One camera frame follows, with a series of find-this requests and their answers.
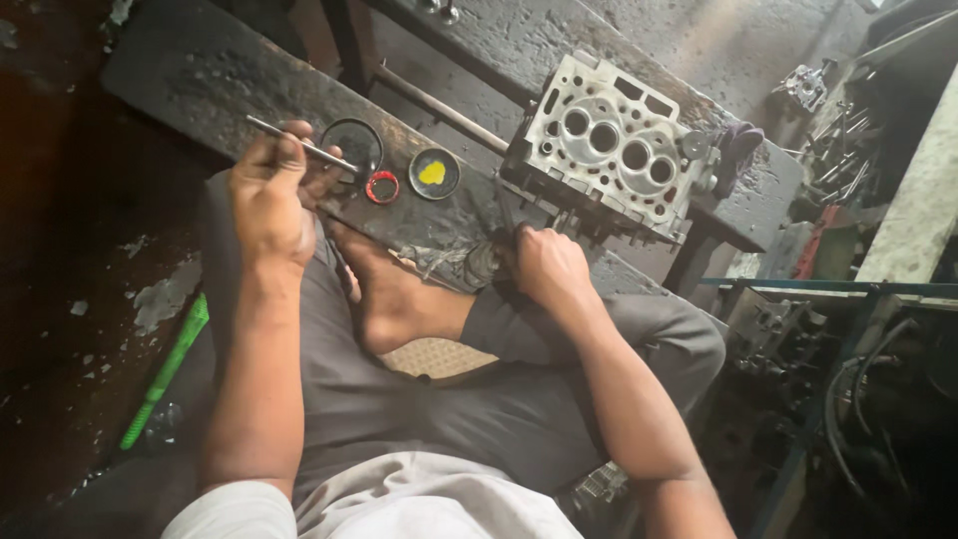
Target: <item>man's left hand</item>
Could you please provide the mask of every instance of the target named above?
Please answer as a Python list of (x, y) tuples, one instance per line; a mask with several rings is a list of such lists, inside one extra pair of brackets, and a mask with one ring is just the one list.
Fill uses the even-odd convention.
[[(332, 166), (308, 171), (301, 142), (312, 134), (307, 122), (286, 122), (283, 130), (283, 138), (258, 135), (230, 172), (233, 213), (246, 266), (278, 262), (305, 268), (316, 244), (315, 216), (310, 210), (342, 174)], [(342, 156), (335, 146), (327, 152)]]

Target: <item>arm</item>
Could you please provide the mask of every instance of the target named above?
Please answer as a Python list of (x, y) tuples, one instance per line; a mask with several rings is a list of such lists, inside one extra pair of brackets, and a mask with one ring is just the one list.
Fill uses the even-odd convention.
[(605, 446), (636, 481), (649, 537), (734, 537), (678, 410), (615, 329), (582, 249), (525, 226), (518, 281), (575, 343)]
[[(299, 137), (312, 131), (305, 122), (285, 128)], [(301, 184), (307, 162), (296, 136), (260, 135), (230, 173), (242, 275), (234, 341), (203, 451), (203, 492), (258, 480), (289, 498), (303, 452), (299, 294), (316, 237), (302, 203), (310, 201), (309, 186), (318, 192), (330, 175)]]

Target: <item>green brush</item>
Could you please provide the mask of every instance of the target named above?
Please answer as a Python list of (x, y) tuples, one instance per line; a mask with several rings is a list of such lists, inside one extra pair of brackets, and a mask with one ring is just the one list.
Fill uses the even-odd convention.
[(206, 325), (206, 321), (209, 319), (210, 314), (206, 310), (206, 294), (199, 293), (196, 301), (193, 302), (193, 307), (190, 308), (190, 312), (186, 315), (186, 319), (183, 320), (183, 328), (176, 337), (176, 344), (173, 345), (173, 349), (167, 356), (167, 360), (163, 363), (163, 366), (160, 367), (160, 371), (156, 373), (156, 378), (153, 379), (153, 383), (150, 384), (147, 389), (147, 397), (143, 400), (143, 406), (136, 412), (136, 416), (133, 417), (133, 421), (129, 424), (129, 429), (126, 429), (126, 434), (124, 434), (123, 440), (120, 442), (120, 449), (127, 450), (133, 447), (136, 438), (140, 437), (140, 432), (143, 431), (143, 427), (147, 424), (149, 415), (153, 412), (153, 407), (156, 406), (156, 403), (160, 402), (160, 398), (163, 397), (163, 392), (166, 391), (167, 386), (170, 385), (170, 380), (173, 379), (173, 375), (176, 374), (179, 365), (183, 363), (183, 358), (186, 356), (187, 350), (193, 345), (193, 341), (196, 340), (196, 336), (199, 335), (199, 330), (203, 329), (203, 326)]

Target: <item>gray trousers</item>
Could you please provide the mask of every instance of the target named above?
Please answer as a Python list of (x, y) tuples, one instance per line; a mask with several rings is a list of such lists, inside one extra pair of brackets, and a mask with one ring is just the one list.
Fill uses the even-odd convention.
[[(209, 180), (201, 215), (203, 290), (224, 363), (240, 280), (225, 173)], [(461, 342), (500, 361), (460, 384), (434, 385), (387, 369), (361, 348), (342, 260), (319, 224), (316, 235), (300, 296), (306, 435), (295, 503), (332, 475), (395, 451), (469, 458), (548, 495), (608, 461), (575, 348), (528, 297), (505, 284), (482, 290)], [(619, 295), (605, 305), (686, 413), (724, 360), (718, 330), (674, 296)]]

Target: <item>yellow grease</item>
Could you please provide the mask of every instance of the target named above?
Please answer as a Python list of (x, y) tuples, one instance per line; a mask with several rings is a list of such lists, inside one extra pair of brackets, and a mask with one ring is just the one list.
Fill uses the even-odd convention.
[(443, 183), (445, 179), (445, 165), (440, 161), (433, 161), (426, 165), (420, 172), (420, 181), (422, 183)]

